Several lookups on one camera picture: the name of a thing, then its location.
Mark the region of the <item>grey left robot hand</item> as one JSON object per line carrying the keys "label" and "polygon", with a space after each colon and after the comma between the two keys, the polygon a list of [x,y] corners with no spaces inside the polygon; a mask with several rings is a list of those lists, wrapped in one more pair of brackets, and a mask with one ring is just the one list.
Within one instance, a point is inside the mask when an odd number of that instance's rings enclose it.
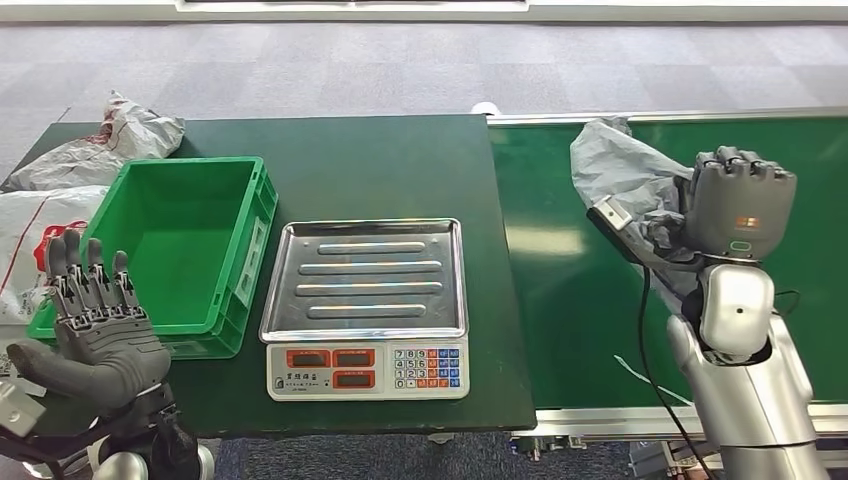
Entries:
{"label": "grey left robot hand", "polygon": [[125,252],[107,268],[100,240],[69,229],[49,240],[46,273],[58,348],[35,340],[7,346],[23,378],[107,410],[162,383],[171,356],[139,302]]}

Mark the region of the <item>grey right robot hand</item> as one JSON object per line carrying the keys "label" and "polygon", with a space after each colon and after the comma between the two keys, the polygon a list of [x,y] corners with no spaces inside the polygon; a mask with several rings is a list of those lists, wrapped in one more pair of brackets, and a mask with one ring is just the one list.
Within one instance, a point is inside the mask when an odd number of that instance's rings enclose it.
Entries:
{"label": "grey right robot hand", "polygon": [[793,172],[754,151],[698,153],[680,190],[684,245],[715,257],[764,259],[783,239],[797,183]]}

